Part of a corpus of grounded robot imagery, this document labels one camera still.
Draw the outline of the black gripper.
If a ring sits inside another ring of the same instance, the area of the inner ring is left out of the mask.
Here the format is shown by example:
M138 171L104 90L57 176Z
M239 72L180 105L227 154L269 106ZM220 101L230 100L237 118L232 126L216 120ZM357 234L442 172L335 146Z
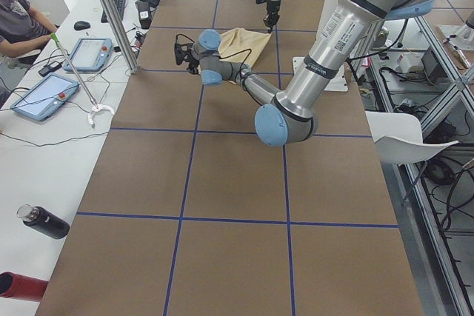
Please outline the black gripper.
M274 28L280 19L279 11L281 1L264 0L266 4L267 15L264 17L263 22L266 27Z
M189 74L199 74L199 58L194 56L192 44L185 44L184 61L187 63L186 71Z

